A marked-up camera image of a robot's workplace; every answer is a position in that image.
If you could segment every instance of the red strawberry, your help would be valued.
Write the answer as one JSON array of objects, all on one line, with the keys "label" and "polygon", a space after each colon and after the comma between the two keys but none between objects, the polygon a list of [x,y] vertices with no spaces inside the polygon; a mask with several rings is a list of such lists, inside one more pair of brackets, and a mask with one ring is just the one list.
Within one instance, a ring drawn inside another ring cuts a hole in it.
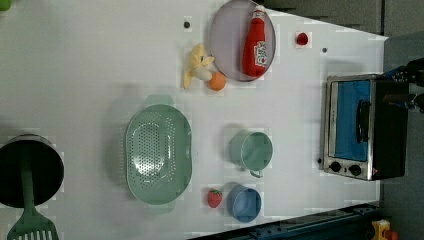
[{"label": "red strawberry", "polygon": [[211,189],[208,193],[208,204],[211,208],[216,208],[222,201],[222,192]]}]

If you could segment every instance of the oven knob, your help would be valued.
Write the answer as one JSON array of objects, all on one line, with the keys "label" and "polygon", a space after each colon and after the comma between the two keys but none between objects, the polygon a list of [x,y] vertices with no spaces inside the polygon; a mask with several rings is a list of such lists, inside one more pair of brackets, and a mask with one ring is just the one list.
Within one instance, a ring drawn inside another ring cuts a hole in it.
[{"label": "oven knob", "polygon": [[353,165],[349,168],[349,171],[352,173],[353,176],[359,176],[361,174],[361,167],[358,165]]},{"label": "oven knob", "polygon": [[330,168],[331,168],[331,170],[333,170],[333,172],[339,172],[340,169],[342,168],[342,166],[338,162],[332,162],[330,164]]}]

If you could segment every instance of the purple plate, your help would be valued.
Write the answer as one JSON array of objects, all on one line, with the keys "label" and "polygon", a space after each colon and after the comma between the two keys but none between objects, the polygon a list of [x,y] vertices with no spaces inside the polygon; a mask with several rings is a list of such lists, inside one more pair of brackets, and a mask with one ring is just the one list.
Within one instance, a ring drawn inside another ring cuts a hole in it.
[{"label": "purple plate", "polygon": [[[224,4],[212,21],[209,48],[217,68],[228,78],[252,81],[243,73],[241,59],[250,21],[257,4],[251,0],[232,0]],[[268,55],[266,70],[274,59],[275,32],[271,19],[265,13],[265,40]]]}]

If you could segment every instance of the oven door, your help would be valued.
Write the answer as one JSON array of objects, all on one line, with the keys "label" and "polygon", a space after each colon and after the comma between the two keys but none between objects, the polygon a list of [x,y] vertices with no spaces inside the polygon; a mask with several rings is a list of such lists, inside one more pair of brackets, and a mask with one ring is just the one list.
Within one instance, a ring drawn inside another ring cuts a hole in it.
[{"label": "oven door", "polygon": [[369,80],[331,83],[329,157],[368,160],[370,102]]}]

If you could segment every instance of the small orange fruit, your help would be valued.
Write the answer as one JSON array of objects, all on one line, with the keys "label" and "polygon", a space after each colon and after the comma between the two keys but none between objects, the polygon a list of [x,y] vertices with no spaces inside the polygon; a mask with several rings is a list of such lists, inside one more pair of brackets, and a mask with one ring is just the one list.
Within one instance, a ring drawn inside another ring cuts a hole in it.
[{"label": "small orange fruit", "polygon": [[209,81],[209,87],[214,91],[220,91],[225,87],[226,82],[227,80],[225,79],[225,76],[222,73],[215,72],[212,74],[212,78]]}]

